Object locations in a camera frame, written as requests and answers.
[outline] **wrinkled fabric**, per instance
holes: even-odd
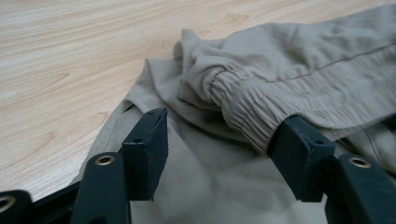
[[[331,140],[391,118],[395,37],[394,5],[223,40],[185,30],[173,60],[147,60],[87,160],[118,151],[143,113],[166,106],[168,160],[155,202],[131,202],[133,223],[326,223],[324,202],[297,202],[259,153],[291,115]]]

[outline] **wood grain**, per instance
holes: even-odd
[[[396,1],[2,1],[0,190],[64,188],[139,76],[181,29],[224,38],[265,22],[326,21]]]

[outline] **clothing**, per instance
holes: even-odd
[[[88,158],[119,150],[144,112],[166,106],[168,161],[155,202],[131,202],[133,223],[326,223],[324,203],[297,202],[257,152],[291,115],[331,140],[391,118],[395,37],[396,5],[223,40],[184,30],[174,60],[147,60]]]

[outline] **wooden surface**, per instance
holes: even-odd
[[[145,58],[171,58],[183,28],[224,38],[395,2],[1,1],[0,191],[67,186]]]

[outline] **black plastic part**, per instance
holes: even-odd
[[[269,155],[297,200],[320,202],[320,176],[335,144],[298,116],[285,119],[271,140]]]
[[[347,154],[334,171],[353,223],[396,223],[396,188],[378,165]]]
[[[130,222],[122,155],[106,152],[92,157],[80,182],[70,223]]]
[[[78,186],[79,182],[34,202],[36,223],[69,223]]]
[[[131,201],[153,200],[168,157],[166,108],[143,115],[122,143],[128,196]]]
[[[28,192],[10,190],[0,193],[0,223],[34,223],[33,204]]]

